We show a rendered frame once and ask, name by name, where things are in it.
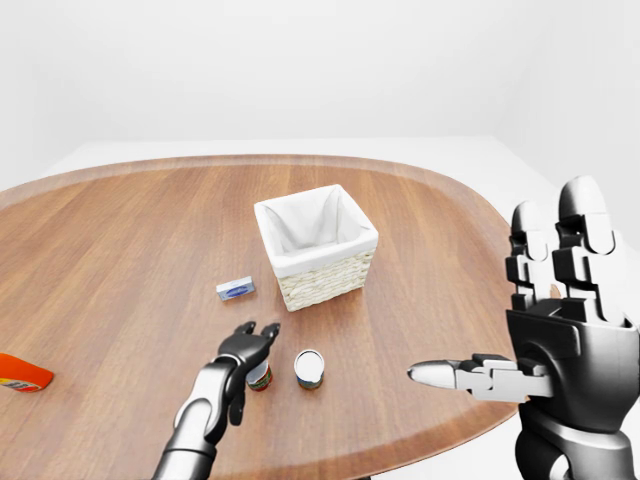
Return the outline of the red green labelled tin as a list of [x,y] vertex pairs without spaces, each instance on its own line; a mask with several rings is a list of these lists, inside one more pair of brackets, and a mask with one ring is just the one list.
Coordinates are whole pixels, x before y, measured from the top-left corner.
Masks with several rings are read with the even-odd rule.
[[245,380],[251,390],[265,390],[272,381],[272,371],[269,362],[264,360],[254,369],[250,370],[247,373]]

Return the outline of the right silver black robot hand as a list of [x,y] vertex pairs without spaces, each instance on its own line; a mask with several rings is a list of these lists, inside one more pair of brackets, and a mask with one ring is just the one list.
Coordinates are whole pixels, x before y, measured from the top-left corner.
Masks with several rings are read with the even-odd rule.
[[536,205],[514,210],[505,265],[516,287],[506,312],[515,360],[475,354],[419,362],[407,374],[479,400],[526,402],[579,430],[615,432],[640,397],[640,331],[618,298],[622,240],[592,177],[562,188],[556,231],[550,250]]

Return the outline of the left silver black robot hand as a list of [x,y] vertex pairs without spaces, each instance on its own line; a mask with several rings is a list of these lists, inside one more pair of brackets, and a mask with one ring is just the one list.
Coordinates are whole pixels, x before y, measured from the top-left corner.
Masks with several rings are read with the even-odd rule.
[[239,325],[221,343],[215,359],[218,363],[228,363],[231,366],[224,394],[229,402],[229,420],[234,426],[239,426],[242,422],[246,375],[267,359],[270,347],[280,331],[279,323],[265,326],[259,335],[254,334],[255,327],[255,321]]

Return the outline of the orange bottle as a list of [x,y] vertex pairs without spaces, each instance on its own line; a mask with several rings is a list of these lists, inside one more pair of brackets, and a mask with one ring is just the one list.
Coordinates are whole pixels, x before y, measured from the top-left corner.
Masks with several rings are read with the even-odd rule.
[[18,392],[43,390],[54,378],[54,373],[18,357],[0,353],[0,386]]

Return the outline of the small blue white box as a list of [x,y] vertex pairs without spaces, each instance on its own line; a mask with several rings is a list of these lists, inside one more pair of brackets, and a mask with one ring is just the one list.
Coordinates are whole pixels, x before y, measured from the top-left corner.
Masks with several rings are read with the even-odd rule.
[[251,276],[232,280],[216,286],[216,293],[222,301],[230,300],[255,291],[254,282]]

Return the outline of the white lined wicker basket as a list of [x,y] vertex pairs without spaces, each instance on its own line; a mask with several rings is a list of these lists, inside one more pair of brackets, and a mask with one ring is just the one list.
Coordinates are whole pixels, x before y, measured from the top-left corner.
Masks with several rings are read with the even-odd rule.
[[364,286],[379,234],[342,186],[264,200],[254,212],[288,311]]

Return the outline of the blue yellow labelled tin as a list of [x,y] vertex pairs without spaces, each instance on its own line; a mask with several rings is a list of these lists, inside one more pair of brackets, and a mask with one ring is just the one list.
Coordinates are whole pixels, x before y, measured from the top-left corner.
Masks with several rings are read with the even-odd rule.
[[324,359],[313,349],[301,351],[294,360],[298,384],[305,389],[318,388],[324,377]]

